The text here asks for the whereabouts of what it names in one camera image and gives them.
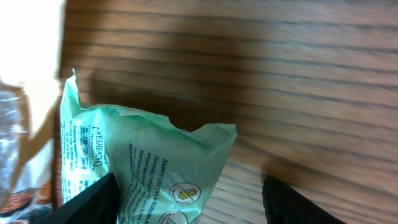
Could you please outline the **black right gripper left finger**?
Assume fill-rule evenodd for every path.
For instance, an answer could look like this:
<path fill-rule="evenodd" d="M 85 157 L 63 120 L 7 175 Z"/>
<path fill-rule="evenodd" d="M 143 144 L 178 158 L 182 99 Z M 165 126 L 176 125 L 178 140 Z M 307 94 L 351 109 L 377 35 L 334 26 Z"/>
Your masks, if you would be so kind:
<path fill-rule="evenodd" d="M 100 178 L 37 224 L 115 224 L 119 185 L 114 174 Z"/>

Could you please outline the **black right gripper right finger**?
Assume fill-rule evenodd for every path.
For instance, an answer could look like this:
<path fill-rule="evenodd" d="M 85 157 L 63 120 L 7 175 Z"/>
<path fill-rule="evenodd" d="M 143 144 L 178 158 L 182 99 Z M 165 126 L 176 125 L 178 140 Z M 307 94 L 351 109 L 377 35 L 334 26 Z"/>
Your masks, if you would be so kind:
<path fill-rule="evenodd" d="M 345 224 L 273 176 L 265 177 L 262 198 L 268 224 Z"/>

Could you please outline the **brown snack bag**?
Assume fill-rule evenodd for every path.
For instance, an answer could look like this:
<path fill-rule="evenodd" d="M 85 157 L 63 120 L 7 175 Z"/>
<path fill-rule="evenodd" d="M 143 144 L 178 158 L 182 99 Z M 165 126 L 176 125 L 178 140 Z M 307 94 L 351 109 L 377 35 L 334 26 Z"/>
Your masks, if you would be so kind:
<path fill-rule="evenodd" d="M 1 222 L 52 212 L 65 0 L 1 0 Z"/>

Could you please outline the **teal wipes packet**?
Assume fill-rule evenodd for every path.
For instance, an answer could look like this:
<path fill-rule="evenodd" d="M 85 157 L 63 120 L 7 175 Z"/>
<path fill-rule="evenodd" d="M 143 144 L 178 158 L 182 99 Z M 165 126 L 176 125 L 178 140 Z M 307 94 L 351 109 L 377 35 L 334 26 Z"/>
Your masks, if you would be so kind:
<path fill-rule="evenodd" d="M 234 124 L 189 132 L 168 117 L 80 100 L 76 76 L 60 104 L 62 197 L 114 174 L 118 223 L 196 223 L 237 137 Z"/>

